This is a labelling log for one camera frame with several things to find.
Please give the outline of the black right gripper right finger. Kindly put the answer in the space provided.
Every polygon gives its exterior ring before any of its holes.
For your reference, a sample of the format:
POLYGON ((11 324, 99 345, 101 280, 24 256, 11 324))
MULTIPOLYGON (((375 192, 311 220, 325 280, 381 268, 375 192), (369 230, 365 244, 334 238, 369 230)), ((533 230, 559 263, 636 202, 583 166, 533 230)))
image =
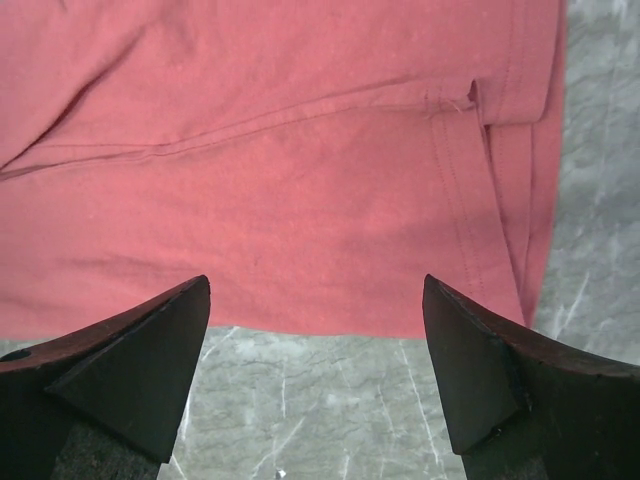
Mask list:
POLYGON ((467 478, 638 478, 638 366, 552 340, 433 276, 423 316, 467 478))

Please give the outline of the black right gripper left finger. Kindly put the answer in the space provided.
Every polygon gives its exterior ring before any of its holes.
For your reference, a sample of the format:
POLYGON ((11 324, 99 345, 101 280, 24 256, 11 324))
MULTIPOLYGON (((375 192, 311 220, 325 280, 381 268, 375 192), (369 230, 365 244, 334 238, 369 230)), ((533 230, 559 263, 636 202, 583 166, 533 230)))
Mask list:
POLYGON ((210 315, 190 279, 1 358, 4 479, 155 479, 169 463, 210 315))

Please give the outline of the salmon pink t-shirt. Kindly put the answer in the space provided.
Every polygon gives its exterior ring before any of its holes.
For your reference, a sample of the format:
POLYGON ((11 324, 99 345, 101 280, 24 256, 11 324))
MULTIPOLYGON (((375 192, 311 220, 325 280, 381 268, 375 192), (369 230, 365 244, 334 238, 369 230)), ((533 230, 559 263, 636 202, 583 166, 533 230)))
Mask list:
POLYGON ((193 276, 211 321, 420 338, 433 275, 524 326, 562 1, 5 1, 1 334, 193 276))

